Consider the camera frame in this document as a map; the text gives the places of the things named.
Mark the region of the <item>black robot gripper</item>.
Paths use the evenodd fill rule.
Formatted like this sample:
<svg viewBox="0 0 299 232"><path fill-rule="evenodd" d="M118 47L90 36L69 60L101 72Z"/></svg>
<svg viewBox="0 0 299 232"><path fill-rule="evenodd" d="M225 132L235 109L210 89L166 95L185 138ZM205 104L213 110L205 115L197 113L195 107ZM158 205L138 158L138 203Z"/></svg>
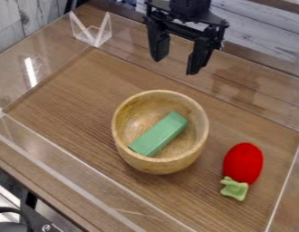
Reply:
<svg viewBox="0 0 299 232"><path fill-rule="evenodd" d="M186 75L197 74L206 65L213 48L221 48L229 27L227 21L211 13L210 3L211 0L145 0L151 59L158 62L167 55L169 34L195 40L187 56Z"/></svg>

